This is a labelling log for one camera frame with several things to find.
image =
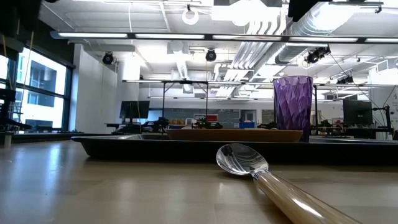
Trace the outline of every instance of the beige spoon handle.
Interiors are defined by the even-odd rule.
[[[270,172],[258,176],[257,185],[294,224],[360,223]]]

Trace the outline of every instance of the black baking tray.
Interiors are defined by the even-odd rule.
[[[224,142],[172,141],[167,136],[73,137],[90,157],[161,162],[215,162],[216,152],[225,144],[252,147],[270,164],[397,165],[396,142]]]

